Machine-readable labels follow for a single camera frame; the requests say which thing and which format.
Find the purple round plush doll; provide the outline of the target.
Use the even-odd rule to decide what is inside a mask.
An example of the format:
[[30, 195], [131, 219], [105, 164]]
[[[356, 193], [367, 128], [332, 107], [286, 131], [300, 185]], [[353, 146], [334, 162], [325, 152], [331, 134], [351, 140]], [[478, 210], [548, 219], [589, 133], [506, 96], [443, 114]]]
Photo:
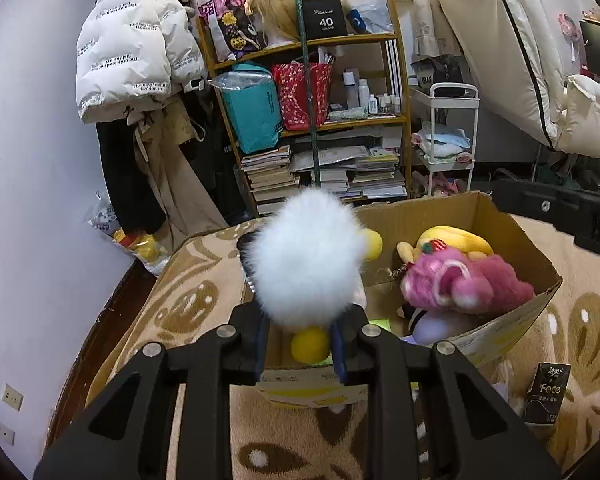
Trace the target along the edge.
[[407, 335], [403, 340], [418, 346], [430, 346], [437, 341], [470, 332], [486, 322], [479, 315], [448, 311], [426, 311], [404, 304], [398, 315], [406, 324]]

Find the yellow dog plush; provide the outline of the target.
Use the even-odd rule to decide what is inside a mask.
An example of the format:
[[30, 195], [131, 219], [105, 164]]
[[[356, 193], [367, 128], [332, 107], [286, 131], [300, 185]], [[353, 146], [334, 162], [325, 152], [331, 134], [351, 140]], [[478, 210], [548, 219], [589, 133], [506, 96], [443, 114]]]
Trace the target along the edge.
[[404, 263], [414, 263], [426, 250], [435, 252], [450, 247], [468, 255], [469, 259], [481, 259], [494, 254], [484, 238], [454, 226], [434, 226], [422, 233], [415, 246], [400, 242], [396, 245], [396, 251]]

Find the green tissue pack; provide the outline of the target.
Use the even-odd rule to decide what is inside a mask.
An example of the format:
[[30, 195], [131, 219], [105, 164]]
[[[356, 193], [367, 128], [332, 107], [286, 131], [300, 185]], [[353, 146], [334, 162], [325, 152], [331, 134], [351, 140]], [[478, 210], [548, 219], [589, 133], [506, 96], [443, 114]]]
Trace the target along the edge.
[[387, 332], [390, 332], [390, 320], [388, 318], [376, 318], [376, 320], [370, 320], [370, 324], [378, 326]]

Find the pink bear plush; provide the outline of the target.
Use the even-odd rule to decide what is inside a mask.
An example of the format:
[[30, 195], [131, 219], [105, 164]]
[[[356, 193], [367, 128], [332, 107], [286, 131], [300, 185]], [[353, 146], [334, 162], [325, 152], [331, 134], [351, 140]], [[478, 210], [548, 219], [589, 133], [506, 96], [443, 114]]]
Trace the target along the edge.
[[405, 301], [429, 312], [500, 316], [534, 297], [533, 286], [517, 278], [499, 255], [469, 259], [455, 248], [420, 254], [400, 283]]

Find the white fluffy plush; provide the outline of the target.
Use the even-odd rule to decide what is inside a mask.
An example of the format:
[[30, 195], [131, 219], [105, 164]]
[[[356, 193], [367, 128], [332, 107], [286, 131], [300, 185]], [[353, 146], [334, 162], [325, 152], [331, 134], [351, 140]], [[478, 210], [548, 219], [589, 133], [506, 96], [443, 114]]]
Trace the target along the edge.
[[291, 357], [313, 366], [330, 355], [332, 323], [350, 304], [366, 305], [361, 269], [384, 242], [335, 194], [305, 188], [241, 236], [237, 248], [262, 311], [291, 334]]

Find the cardboard box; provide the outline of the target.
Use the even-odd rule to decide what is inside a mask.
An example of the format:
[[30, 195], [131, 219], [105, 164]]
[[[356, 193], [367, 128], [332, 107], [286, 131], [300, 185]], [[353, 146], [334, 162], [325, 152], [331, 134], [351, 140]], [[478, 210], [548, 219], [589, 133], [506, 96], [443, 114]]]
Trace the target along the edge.
[[518, 223], [478, 192], [355, 207], [309, 188], [240, 255], [271, 322], [259, 391], [294, 408], [365, 398], [333, 367], [330, 330], [348, 307], [411, 344], [452, 341], [483, 365], [513, 348], [562, 282]]

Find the white rolling cart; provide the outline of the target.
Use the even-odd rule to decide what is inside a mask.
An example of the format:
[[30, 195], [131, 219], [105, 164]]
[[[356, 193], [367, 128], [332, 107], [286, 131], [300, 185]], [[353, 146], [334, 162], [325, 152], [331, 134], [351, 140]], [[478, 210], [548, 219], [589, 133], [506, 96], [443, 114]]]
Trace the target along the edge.
[[[410, 97], [429, 110], [429, 119], [412, 134], [412, 145], [427, 170], [427, 196], [470, 191], [474, 180], [480, 96], [473, 84], [437, 82], [428, 90], [411, 86]], [[459, 110], [472, 113], [472, 129], [443, 125], [440, 112]]]

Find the plastic bag of toys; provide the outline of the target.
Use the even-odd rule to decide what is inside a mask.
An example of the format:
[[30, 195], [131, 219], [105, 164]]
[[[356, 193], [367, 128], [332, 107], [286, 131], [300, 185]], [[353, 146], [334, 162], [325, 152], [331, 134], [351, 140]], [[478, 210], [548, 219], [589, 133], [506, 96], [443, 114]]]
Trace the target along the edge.
[[137, 258], [145, 269], [159, 276], [170, 259], [170, 254], [158, 240], [144, 231], [125, 232], [114, 212], [107, 194], [96, 193], [96, 202], [86, 217], [87, 223], [101, 236]]

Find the pink desk fan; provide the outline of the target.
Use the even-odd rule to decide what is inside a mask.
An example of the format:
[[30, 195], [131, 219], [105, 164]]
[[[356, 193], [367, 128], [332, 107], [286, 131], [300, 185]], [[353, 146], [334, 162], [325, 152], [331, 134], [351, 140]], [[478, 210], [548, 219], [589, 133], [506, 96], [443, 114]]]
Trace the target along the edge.
[[581, 32], [579, 26], [573, 21], [567, 13], [558, 14], [558, 23], [562, 36], [564, 36], [570, 45], [571, 63], [576, 64], [579, 61]]

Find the cream gaming chair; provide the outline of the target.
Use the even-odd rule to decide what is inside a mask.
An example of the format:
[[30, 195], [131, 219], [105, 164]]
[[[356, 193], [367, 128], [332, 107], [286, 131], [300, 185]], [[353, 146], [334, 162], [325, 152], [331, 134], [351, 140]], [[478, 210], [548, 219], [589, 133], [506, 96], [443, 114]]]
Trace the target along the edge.
[[438, 0], [480, 93], [548, 148], [600, 158], [600, 84], [562, 69], [541, 0]]

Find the pile of papers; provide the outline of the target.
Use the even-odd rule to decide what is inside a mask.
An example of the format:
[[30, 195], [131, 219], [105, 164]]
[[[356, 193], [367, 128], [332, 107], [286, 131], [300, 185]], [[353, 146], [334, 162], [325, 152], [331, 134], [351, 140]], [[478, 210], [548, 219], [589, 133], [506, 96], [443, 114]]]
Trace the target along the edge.
[[351, 128], [290, 142], [290, 172], [303, 185], [319, 185], [344, 200], [407, 196], [399, 127]]

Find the wooden shelf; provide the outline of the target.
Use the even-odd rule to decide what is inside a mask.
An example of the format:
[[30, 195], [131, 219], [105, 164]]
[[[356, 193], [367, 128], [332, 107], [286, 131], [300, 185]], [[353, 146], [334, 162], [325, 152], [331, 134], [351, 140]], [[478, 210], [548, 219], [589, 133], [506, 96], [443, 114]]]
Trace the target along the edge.
[[[322, 39], [306, 40], [306, 30], [304, 29], [304, 21], [302, 16], [303, 5], [309, 0], [297, 0], [299, 6], [299, 26], [300, 26], [300, 42], [292, 42], [291, 44], [284, 44], [283, 46], [276, 47], [273, 49], [260, 50], [257, 52], [245, 55], [240, 60], [227, 60], [219, 62], [216, 59], [215, 48], [213, 41], [210, 36], [209, 27], [200, 16], [196, 16], [195, 24], [200, 39], [200, 48], [204, 62], [206, 62], [209, 70], [210, 77], [218, 76], [220, 73], [225, 72], [232, 68], [238, 62], [249, 62], [258, 60], [259, 58], [266, 58], [274, 54], [284, 52], [294, 52], [295, 50], [302, 50], [302, 75], [304, 77], [304, 88], [306, 89], [306, 98], [304, 102], [308, 106], [309, 112], [309, 130], [298, 130], [298, 131], [286, 131], [282, 132], [280, 136], [300, 136], [300, 134], [310, 134], [312, 141], [312, 152], [314, 156], [314, 166], [317, 167], [317, 133], [329, 133], [332, 131], [338, 131], [343, 129], [351, 129], [358, 127], [371, 127], [371, 126], [400, 126], [401, 127], [401, 144], [400, 144], [400, 162], [402, 169], [405, 171], [405, 177], [407, 180], [407, 196], [408, 187], [411, 185], [411, 166], [412, 166], [412, 155], [408, 142], [410, 142], [410, 136], [412, 133], [411, 128], [411, 105], [408, 102], [408, 89], [407, 89], [407, 68], [406, 68], [406, 55], [404, 42], [402, 38], [402, 30], [399, 20], [399, 13], [396, 10], [396, 0], [385, 0], [386, 6], [389, 12], [390, 20], [393, 27], [393, 32], [385, 32], [384, 34], [359, 34], [359, 35], [348, 35], [329, 37]], [[350, 44], [380, 44], [382, 53], [382, 64], [384, 64], [383, 72], [365, 72], [363, 75], [367, 78], [373, 79], [378, 77], [385, 77], [386, 88], [392, 94], [400, 96], [401, 108], [398, 114], [393, 116], [374, 116], [372, 118], [364, 120], [348, 120], [347, 122], [325, 122], [320, 128], [317, 127], [316, 122], [316, 99], [313, 92], [310, 76], [310, 59], [309, 59], [309, 46], [311, 47], [332, 47], [332, 46], [350, 46]], [[216, 98], [219, 102], [219, 109], [223, 118], [223, 122], [226, 128], [228, 138], [230, 139], [230, 148], [236, 160], [236, 170], [238, 171], [239, 179], [238, 182], [242, 184], [245, 193], [249, 193], [248, 197], [245, 198], [245, 202], [249, 207], [250, 211], [258, 216], [257, 204], [254, 200], [254, 196], [251, 192], [250, 184], [248, 182], [247, 175], [242, 170], [242, 151], [240, 150], [239, 143], [236, 139], [235, 130], [228, 117], [225, 102], [223, 100], [222, 92], [219, 89], [214, 90]]]

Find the stack of books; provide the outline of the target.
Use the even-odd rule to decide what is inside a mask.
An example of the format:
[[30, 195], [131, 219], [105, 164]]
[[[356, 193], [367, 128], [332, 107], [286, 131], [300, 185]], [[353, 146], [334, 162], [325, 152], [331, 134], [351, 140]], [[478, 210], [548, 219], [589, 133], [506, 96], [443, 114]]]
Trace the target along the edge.
[[247, 178], [259, 216], [272, 214], [283, 200], [300, 190], [300, 178], [291, 171], [290, 163], [291, 149], [288, 144], [246, 155], [240, 161], [240, 170]]

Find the beige trench coat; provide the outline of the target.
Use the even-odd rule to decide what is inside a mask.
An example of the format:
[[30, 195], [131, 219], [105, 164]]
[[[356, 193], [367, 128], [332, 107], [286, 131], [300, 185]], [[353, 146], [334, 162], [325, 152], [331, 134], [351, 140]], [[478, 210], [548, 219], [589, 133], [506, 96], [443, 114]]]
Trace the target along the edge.
[[170, 99], [161, 110], [146, 113], [132, 130], [140, 171], [166, 214], [155, 239], [174, 252], [189, 237], [226, 228], [227, 222], [181, 150], [183, 143], [201, 138], [183, 101]]

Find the red gift bag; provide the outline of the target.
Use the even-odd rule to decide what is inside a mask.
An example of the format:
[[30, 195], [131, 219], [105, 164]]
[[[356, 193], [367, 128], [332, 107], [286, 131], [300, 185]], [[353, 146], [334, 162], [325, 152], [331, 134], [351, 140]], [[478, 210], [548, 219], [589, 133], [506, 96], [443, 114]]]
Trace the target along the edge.
[[[306, 74], [300, 63], [275, 64], [271, 67], [276, 84], [280, 114], [287, 131], [302, 131], [310, 128]], [[326, 122], [332, 66], [326, 63], [311, 63], [310, 78], [313, 109], [317, 127]]]

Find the black box with 40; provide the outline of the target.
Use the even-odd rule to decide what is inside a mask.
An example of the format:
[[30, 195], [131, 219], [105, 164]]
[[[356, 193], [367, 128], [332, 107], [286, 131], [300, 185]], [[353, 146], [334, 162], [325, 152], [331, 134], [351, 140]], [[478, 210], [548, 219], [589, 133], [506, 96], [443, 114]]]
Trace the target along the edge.
[[347, 35], [341, 0], [303, 0], [302, 12], [307, 40]]

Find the teal bag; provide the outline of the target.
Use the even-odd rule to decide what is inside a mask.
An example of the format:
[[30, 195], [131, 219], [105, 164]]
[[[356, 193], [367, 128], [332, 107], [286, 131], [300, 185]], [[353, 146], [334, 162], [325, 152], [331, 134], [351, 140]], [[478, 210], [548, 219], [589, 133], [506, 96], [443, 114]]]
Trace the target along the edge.
[[240, 63], [210, 84], [222, 94], [240, 149], [252, 154], [274, 148], [283, 119], [273, 75], [264, 67]]

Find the green pole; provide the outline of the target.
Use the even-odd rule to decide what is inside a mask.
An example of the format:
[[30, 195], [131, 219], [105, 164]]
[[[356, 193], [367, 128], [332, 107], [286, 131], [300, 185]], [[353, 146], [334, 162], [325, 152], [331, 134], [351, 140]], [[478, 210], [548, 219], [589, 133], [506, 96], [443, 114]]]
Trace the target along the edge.
[[314, 110], [314, 94], [311, 79], [311, 63], [309, 57], [308, 40], [306, 40], [306, 25], [303, 18], [303, 0], [294, 0], [297, 7], [298, 29], [300, 35], [300, 44], [302, 49], [302, 63], [304, 80], [306, 81], [306, 106], [309, 114], [309, 130], [311, 137], [311, 153], [313, 159], [312, 182], [314, 188], [322, 186], [320, 169], [320, 149], [317, 145], [317, 128]]

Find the blonde wig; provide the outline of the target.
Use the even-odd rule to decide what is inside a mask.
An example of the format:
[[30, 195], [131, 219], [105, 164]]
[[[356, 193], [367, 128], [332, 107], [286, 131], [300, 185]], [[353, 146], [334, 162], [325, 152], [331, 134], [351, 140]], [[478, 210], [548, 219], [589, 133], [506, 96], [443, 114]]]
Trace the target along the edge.
[[268, 49], [300, 41], [296, 0], [251, 0]]

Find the white puffer jacket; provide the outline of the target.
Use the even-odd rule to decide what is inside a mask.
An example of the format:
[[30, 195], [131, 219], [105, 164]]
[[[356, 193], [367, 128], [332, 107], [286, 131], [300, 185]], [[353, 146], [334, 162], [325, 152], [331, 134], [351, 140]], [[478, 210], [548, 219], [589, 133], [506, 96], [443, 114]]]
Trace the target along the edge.
[[164, 107], [206, 66], [178, 0], [97, 0], [76, 42], [76, 106], [86, 124]]

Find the black pink tote bag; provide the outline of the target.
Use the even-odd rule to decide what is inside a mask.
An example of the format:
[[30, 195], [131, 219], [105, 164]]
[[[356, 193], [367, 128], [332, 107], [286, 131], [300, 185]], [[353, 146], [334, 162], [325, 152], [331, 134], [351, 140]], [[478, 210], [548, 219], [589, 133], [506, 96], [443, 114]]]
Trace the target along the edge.
[[256, 26], [246, 11], [247, 0], [196, 0], [220, 62], [237, 61], [262, 49]]

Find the wall socket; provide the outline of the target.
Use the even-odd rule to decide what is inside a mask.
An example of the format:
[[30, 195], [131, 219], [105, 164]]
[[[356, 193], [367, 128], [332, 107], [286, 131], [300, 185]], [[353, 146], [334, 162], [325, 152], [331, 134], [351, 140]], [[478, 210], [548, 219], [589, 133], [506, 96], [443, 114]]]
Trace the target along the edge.
[[0, 440], [8, 445], [15, 444], [15, 431], [0, 422]]
[[6, 384], [3, 388], [1, 400], [15, 411], [20, 411], [23, 402], [23, 394], [11, 385]]

